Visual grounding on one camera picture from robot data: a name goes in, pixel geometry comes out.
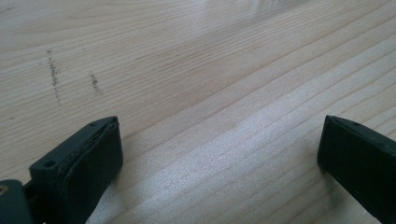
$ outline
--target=light wood surface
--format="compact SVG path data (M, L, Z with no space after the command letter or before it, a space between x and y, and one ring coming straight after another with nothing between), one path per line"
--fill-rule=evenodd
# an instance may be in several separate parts
M316 155L325 115L396 139L394 0L2 0L0 177L117 115L89 223L377 223Z

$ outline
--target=wood grain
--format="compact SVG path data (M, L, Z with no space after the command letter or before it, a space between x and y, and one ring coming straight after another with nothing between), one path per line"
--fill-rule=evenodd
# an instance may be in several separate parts
M0 1L0 177L117 115L89 223L377 223L317 164L325 115L396 138L394 0Z

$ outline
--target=small hole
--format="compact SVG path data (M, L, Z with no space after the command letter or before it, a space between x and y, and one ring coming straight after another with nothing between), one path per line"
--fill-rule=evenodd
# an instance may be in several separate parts
M47 168L50 168L51 166L55 165L55 161L47 161L46 163L44 163L44 166Z
M7 185L0 185L0 195L3 195L8 191L8 186Z

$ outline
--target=stain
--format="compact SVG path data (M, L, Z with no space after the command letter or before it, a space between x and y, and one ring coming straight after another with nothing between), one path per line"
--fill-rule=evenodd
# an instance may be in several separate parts
M60 104L61 98L59 96L59 91L58 91L58 86L59 86L58 74L60 73L60 71L59 68L56 67L55 61L52 60L52 58L50 57L52 51L49 49L47 50L47 53L49 55L49 70L50 70L50 75L52 77L52 86L53 89L55 90L55 98Z
M12 9L15 9L15 7L7 7L6 9L0 10L0 14L3 14L3 13L5 13L5 12L8 12L8 11L10 11L10 10L12 10Z
M91 76L91 80L92 80L93 89L95 90L96 93L102 94L102 92L100 91L99 86L98 86L98 79L92 73L90 73L90 76Z

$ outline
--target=black clamp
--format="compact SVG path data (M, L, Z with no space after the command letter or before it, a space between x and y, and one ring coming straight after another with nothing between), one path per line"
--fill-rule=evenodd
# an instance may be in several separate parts
M0 181L0 224L85 223L121 166L117 117L92 122L36 161L25 186Z
M327 116L318 164L380 222L396 223L396 142L357 122Z

